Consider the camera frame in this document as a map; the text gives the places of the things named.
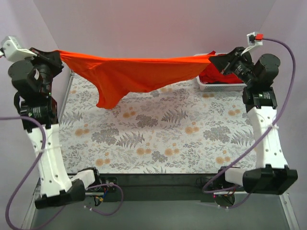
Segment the orange cloth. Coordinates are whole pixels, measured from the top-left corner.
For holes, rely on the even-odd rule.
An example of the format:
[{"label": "orange cloth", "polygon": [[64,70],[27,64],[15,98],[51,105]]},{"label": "orange cloth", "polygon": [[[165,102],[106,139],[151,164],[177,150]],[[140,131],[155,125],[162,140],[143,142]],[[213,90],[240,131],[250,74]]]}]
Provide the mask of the orange cloth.
[{"label": "orange cloth", "polygon": [[103,58],[59,50],[74,72],[99,92],[97,107],[112,109],[129,92],[150,92],[199,75],[212,55],[169,59]]}]

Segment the white basket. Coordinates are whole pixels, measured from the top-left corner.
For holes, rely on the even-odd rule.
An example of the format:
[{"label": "white basket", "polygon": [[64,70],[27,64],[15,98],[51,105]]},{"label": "white basket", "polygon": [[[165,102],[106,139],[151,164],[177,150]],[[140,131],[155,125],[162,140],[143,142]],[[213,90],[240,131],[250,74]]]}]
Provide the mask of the white basket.
[{"label": "white basket", "polygon": [[[194,56],[206,55],[206,54],[195,54]],[[196,77],[197,83],[200,85],[200,90],[204,92],[212,91],[243,91],[246,84],[203,84],[200,81],[199,76]]]}]

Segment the white connector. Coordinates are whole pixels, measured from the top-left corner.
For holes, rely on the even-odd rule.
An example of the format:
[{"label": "white connector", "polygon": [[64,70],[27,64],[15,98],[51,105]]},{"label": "white connector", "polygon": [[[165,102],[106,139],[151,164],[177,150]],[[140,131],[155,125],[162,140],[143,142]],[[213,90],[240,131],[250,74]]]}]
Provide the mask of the white connector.
[{"label": "white connector", "polygon": [[16,36],[6,36],[1,41],[1,46],[6,59],[11,62],[21,61],[25,58],[37,56],[37,54],[24,48]]},{"label": "white connector", "polygon": [[241,53],[241,55],[245,54],[246,52],[250,51],[251,49],[254,49],[256,47],[259,47],[259,46],[262,46],[263,45],[263,42],[262,40],[254,40],[254,41],[251,41],[249,39],[250,36],[257,36],[257,32],[252,32],[250,34],[247,35],[247,39],[248,39],[248,47]]}]

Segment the floral tablecloth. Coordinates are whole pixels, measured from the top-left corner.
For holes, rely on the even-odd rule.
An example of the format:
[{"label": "floral tablecloth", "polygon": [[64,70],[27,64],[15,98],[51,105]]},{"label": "floral tablecloth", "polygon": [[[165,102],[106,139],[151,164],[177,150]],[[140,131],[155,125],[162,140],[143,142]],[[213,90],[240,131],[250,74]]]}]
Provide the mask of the floral tablecloth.
[{"label": "floral tablecloth", "polygon": [[[195,80],[129,93],[112,110],[74,75],[60,124],[68,173],[216,173],[254,142],[240,92],[200,92]],[[237,166],[255,167],[252,152]]]}]

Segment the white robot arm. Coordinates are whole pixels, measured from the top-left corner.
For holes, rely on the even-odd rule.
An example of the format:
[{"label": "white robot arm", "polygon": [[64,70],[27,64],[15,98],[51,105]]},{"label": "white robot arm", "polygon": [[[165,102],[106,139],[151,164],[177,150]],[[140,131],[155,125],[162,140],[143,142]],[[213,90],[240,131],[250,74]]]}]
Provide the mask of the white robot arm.
[{"label": "white robot arm", "polygon": [[[14,62],[9,76],[18,91],[14,97],[15,107],[20,115],[39,121],[47,137],[44,154],[38,162],[41,197],[35,201],[36,208],[83,201],[87,187],[101,184],[101,180],[94,167],[78,172],[71,179],[65,170],[59,143],[57,103],[51,96],[52,80],[63,68],[59,53],[25,49],[15,36],[5,37],[1,45],[0,56]],[[27,121],[23,121],[23,126],[38,155],[42,146],[41,131]]]},{"label": "white robot arm", "polygon": [[255,140],[266,133],[269,127],[272,129],[255,148],[256,169],[247,171],[228,166],[230,168],[218,183],[222,186],[237,184],[248,193],[280,195],[297,180],[297,171],[290,170],[284,158],[278,127],[273,125],[277,102],[271,85],[278,75],[280,60],[272,54],[264,54],[254,65],[248,51],[262,45],[263,35],[253,32],[247,38],[247,48],[236,47],[226,55],[210,57],[209,60],[222,74],[234,73],[247,85],[242,98]]}]

